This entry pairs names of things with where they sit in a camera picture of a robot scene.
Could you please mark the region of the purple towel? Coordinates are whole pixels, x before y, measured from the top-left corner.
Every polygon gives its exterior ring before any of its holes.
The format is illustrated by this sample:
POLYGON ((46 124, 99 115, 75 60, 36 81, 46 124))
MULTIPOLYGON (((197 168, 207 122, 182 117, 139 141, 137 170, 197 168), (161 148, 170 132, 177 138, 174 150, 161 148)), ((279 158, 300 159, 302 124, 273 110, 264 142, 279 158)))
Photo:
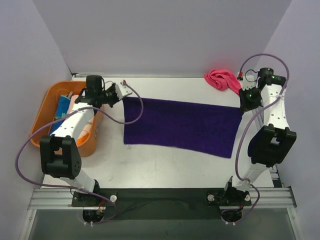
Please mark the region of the purple towel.
POLYGON ((123 100, 126 145, 157 145, 231 158, 242 112, 238 107, 127 97, 123 100))

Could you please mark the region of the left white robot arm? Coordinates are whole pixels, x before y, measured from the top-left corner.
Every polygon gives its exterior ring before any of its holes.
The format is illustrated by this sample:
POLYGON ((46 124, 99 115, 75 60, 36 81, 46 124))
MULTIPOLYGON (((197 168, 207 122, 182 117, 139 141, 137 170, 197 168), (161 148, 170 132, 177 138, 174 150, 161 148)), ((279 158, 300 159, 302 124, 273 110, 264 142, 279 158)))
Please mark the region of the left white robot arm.
POLYGON ((77 140, 86 124, 96 115, 102 105, 113 107, 132 92, 123 83, 112 83, 105 89, 100 75, 86 77, 71 110, 72 116, 50 135, 40 140, 41 170, 44 174, 61 179, 76 189, 85 190, 83 200, 90 206, 101 201, 101 193, 95 189, 97 182, 82 170, 77 140))

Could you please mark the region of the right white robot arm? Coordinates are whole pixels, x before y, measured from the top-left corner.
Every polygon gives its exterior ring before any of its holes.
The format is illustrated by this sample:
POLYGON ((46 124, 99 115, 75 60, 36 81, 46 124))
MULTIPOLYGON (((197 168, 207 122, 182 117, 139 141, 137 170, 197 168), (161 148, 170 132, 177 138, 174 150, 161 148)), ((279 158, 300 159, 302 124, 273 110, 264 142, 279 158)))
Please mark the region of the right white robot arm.
POLYGON ((237 149, 235 175, 221 193, 228 206, 248 206, 252 183, 268 168, 281 164, 297 139, 287 122, 286 80, 284 76, 275 75, 273 69, 264 67, 258 70, 256 81, 244 81, 239 90, 240 110, 243 113, 257 110, 249 123, 263 114, 263 124, 248 144, 246 160, 240 159, 241 150, 237 149))

